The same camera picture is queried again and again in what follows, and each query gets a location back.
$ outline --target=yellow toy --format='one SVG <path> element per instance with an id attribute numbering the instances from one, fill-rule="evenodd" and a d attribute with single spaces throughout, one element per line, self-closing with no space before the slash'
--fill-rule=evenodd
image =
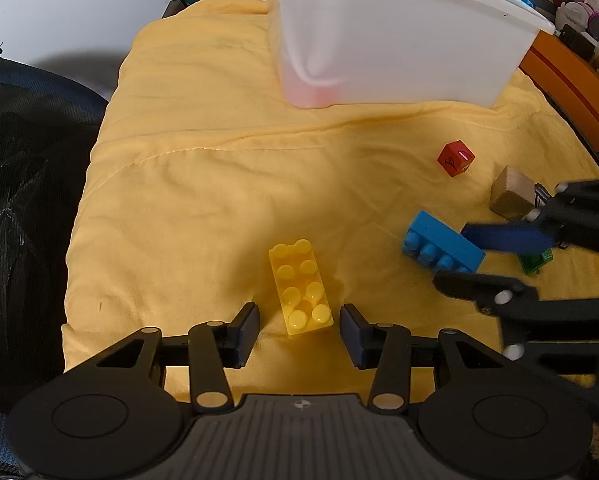
<path id="1" fill-rule="evenodd" d="M 268 255 L 289 335 L 331 326 L 333 316 L 310 242 L 277 244 Z"/>

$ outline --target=green building block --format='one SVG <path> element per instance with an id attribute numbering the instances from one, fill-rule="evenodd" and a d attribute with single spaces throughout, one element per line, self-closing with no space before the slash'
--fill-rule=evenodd
<path id="1" fill-rule="evenodd" d="M 553 251 L 546 249 L 541 254 L 518 254 L 521 268 L 524 269 L 524 273 L 528 274 L 539 274 L 540 267 L 545 266 L 548 262 L 553 260 Z"/>

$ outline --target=black mesh fabric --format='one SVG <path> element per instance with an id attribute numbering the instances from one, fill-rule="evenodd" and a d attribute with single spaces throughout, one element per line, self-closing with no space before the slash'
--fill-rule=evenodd
<path id="1" fill-rule="evenodd" d="M 1 413 L 64 369 L 65 254 L 105 107 L 73 81 L 0 59 Z"/>

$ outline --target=yellow blanket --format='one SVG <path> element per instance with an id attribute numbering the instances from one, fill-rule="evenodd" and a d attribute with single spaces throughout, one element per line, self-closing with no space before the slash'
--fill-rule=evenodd
<path id="1" fill-rule="evenodd" d="M 461 139 L 475 153 L 451 178 L 436 161 Z M 400 251 L 420 209 L 460 230 L 500 221 L 489 190 L 510 164 L 549 189 L 599 177 L 566 123 L 517 72 L 493 109 L 449 102 L 297 110 L 282 97 L 268 48 L 266 4 L 203 0 L 137 36 L 92 152 L 67 255 L 67 368 L 143 326 L 180 335 L 259 304 L 262 331 L 244 392 L 359 392 L 337 330 L 339 305 L 415 335 L 457 327 L 499 348 L 497 323 L 450 300 Z M 330 329 L 289 338 L 268 250 L 308 238 L 335 310 Z M 556 251 L 539 277 L 512 254 L 481 272 L 517 276 L 543 298 L 599 296 L 599 256 Z M 413 399 L 432 389 L 416 374 Z M 188 376 L 166 388 L 188 400 Z"/>

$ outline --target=gray ribbed plate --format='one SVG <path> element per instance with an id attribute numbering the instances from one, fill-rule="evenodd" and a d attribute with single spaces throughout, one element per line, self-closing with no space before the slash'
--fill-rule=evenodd
<path id="1" fill-rule="evenodd" d="M 460 480 L 406 419 L 366 410 L 357 395 L 246 396 L 199 419 L 182 446 L 138 480 Z"/>

